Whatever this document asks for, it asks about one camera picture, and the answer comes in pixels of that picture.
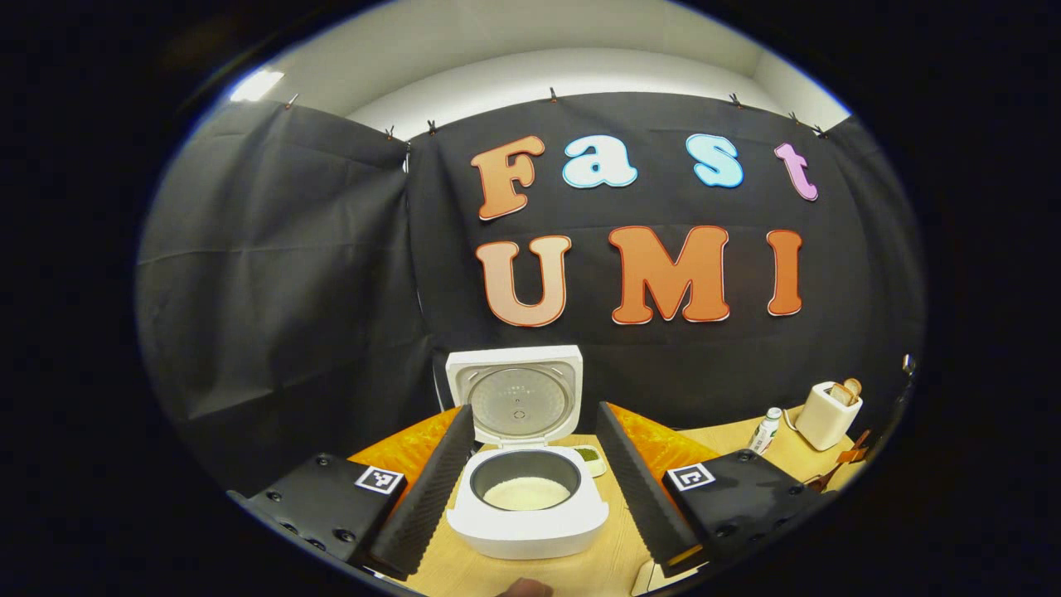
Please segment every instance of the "blue letter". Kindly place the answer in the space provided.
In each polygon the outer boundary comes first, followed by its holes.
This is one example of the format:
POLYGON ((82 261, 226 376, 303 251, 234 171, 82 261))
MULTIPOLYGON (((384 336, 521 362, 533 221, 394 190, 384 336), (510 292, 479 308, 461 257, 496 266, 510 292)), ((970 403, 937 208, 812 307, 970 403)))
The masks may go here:
POLYGON ((736 147, 726 137, 693 135, 685 140, 685 150, 700 162, 693 172, 705 185, 733 188, 744 180, 736 147))
POLYGON ((625 187, 638 178, 637 168, 630 166, 626 156, 626 145, 615 137, 591 135, 575 139, 563 153, 574 157, 563 166, 563 179, 576 189, 591 189, 601 182, 625 187), (596 153, 582 155, 590 147, 596 153))

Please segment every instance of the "wooden table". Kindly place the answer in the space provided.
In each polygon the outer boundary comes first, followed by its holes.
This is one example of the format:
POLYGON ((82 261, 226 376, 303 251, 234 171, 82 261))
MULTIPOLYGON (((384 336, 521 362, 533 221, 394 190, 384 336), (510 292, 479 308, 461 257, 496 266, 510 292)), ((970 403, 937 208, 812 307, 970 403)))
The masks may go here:
MULTIPOLYGON (((788 409, 795 423, 803 407, 788 409)), ((692 438, 719 454, 729 454, 748 446, 751 434, 762 418, 749 419, 727 425, 690 429, 680 434, 692 438)), ((575 446, 589 444, 601 449, 595 436, 573 435, 553 442, 553 445, 575 446)), ((800 481, 829 472, 839 453, 850 450, 853 442, 843 438, 839 444, 825 452, 815 451, 802 436, 785 425, 778 429, 773 445, 765 458, 800 481)), ((484 446, 483 450, 493 450, 484 446)), ((829 489, 839 489, 864 466, 845 464, 829 484, 829 489)), ((551 560, 494 560, 469 547, 450 528, 442 514, 435 534, 424 552, 417 574, 408 577, 405 586, 429 595, 462 597, 494 597, 520 577, 533 578, 553 586, 554 597, 629 596, 638 570, 648 559, 615 476, 608 472, 594 479, 601 498, 608 503, 608 521, 594 540, 593 546, 581 554, 551 560)), ((453 508, 456 488, 450 495, 447 510, 453 508)))

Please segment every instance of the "ceiling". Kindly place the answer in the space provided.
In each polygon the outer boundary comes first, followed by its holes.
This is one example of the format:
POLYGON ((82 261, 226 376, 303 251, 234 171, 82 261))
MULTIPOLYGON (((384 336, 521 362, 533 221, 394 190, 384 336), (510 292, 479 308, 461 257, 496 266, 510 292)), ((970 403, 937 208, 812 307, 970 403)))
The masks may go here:
POLYGON ((395 0, 276 57, 264 99, 347 116, 427 76, 555 48, 669 54, 752 76, 763 49, 665 0, 395 0))

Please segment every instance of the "white bottle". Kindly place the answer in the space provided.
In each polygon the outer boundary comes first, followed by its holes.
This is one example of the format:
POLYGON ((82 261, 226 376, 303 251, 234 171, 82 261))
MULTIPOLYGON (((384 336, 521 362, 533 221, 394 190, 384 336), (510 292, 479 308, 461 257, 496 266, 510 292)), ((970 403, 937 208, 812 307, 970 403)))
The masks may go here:
POLYGON ((773 443, 773 437, 778 435, 778 422, 780 420, 780 408, 771 408, 766 411, 766 419, 759 424, 755 433, 751 435, 751 442, 748 443, 748 450, 755 454, 766 453, 766 449, 770 447, 770 444, 773 443))

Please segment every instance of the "green item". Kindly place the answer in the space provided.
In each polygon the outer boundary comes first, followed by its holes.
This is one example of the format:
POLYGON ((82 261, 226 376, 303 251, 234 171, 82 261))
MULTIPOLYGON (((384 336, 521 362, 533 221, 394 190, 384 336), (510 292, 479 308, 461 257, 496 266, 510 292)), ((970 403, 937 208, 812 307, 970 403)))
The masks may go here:
POLYGON ((601 455, 598 455, 595 450, 591 450, 591 449, 575 449, 575 452, 577 452, 578 454, 582 455, 582 460, 585 460, 587 462, 589 462, 590 460, 597 460, 597 459, 601 458, 601 455))

